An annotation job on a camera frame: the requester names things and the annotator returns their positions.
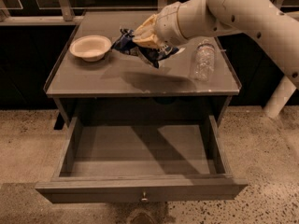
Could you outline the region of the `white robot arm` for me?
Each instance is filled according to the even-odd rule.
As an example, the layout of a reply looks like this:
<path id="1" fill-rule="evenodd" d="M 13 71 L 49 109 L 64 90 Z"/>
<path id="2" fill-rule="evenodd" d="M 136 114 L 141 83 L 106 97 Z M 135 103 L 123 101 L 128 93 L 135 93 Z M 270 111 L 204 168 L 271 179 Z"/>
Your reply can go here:
<path id="1" fill-rule="evenodd" d="M 248 35 L 284 73 L 264 111 L 276 117 L 299 88 L 299 21 L 270 0 L 189 0 L 164 7 L 134 31 L 141 47 L 175 47 L 197 36 Z"/>

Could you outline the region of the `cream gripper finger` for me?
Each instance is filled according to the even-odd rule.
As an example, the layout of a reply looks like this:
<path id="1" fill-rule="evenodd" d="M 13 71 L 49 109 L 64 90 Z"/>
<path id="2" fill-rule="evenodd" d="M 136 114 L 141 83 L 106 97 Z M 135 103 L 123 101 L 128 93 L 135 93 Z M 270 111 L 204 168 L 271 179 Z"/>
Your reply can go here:
<path id="1" fill-rule="evenodd" d="M 154 25 L 157 15 L 152 14 L 134 32 L 133 42 L 138 46 L 149 49 L 161 49 L 164 42 L 157 36 Z"/>

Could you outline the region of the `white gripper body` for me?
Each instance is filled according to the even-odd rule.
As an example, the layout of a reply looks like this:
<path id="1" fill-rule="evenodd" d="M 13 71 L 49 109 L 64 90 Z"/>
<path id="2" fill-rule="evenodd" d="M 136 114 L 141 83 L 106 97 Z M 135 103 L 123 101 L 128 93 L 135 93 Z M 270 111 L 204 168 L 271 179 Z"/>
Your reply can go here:
<path id="1" fill-rule="evenodd" d="M 157 15 L 154 31 L 158 38 L 170 47 L 186 44 L 178 25 L 178 9 L 180 2 L 164 7 Z"/>

